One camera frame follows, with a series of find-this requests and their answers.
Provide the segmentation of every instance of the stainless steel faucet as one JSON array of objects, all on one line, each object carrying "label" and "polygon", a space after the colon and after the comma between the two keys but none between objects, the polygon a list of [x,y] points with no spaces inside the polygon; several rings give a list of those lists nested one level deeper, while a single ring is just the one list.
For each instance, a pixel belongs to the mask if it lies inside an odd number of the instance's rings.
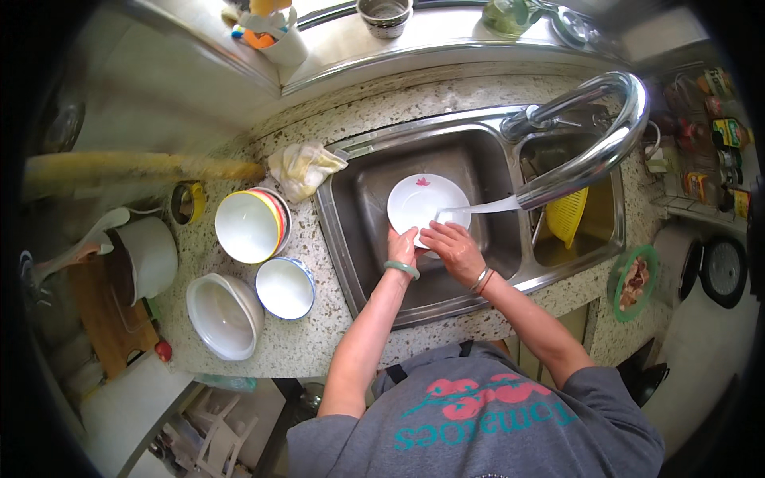
[{"label": "stainless steel faucet", "polygon": [[582,83],[578,88],[543,105],[531,105],[500,125],[502,136],[517,143],[524,136],[565,124],[579,126],[560,118],[577,106],[593,102],[609,93],[624,94],[624,106],[600,141],[576,158],[522,185],[516,191],[518,204],[532,210],[568,196],[609,174],[638,144],[648,123],[649,105],[646,87],[632,73],[612,71]]}]

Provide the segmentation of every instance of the dish towel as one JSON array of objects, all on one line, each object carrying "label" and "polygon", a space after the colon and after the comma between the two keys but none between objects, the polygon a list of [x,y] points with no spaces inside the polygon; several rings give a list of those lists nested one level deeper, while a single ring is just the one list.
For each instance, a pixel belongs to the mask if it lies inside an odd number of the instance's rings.
[{"label": "dish towel", "polygon": [[269,156],[269,171],[281,184],[287,199],[299,203],[315,193],[327,176],[348,165],[345,151],[340,149],[335,153],[324,149],[319,142],[289,145]]}]

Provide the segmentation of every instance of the double sink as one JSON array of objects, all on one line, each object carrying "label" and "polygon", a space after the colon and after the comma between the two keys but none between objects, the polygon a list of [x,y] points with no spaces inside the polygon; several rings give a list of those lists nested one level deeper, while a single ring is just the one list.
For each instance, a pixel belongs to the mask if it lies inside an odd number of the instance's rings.
[{"label": "double sink", "polygon": [[[367,132],[328,147],[350,154],[348,167],[319,188],[317,209],[354,317],[383,276],[388,254],[388,194],[401,179],[438,174],[455,182],[470,204],[500,200],[592,146],[608,127],[607,110],[590,105],[562,117],[581,127],[535,133],[510,144],[500,135],[500,123],[524,108],[503,106],[440,115]],[[470,224],[470,234],[487,264],[523,292],[584,271],[624,250],[624,198],[618,167],[590,186],[570,249],[552,235],[545,221],[539,224],[538,239],[532,246],[541,212],[542,208],[474,214]],[[435,254],[423,255],[418,269],[422,276],[409,285],[394,329],[487,305],[455,281]]]}]

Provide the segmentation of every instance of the blue patterned bowl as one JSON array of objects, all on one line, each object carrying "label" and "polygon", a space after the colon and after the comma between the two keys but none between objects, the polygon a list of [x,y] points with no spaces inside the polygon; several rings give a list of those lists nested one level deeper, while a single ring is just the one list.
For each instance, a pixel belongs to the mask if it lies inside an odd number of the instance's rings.
[{"label": "blue patterned bowl", "polygon": [[255,290],[263,307],[283,320],[301,319],[314,305],[314,275],[292,257],[264,262],[255,278]]}]

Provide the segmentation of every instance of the person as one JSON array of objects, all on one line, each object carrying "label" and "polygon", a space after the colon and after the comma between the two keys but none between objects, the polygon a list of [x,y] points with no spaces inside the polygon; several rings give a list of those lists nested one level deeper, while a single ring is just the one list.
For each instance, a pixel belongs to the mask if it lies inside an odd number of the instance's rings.
[{"label": "person", "polygon": [[557,390],[478,341],[426,351],[374,379],[412,280],[405,266],[422,252],[416,228],[390,229],[392,262],[337,345],[317,417],[287,433],[290,476],[656,476],[664,443],[618,371],[596,366],[560,322],[487,269],[465,228],[430,227],[422,244],[504,315]]}]

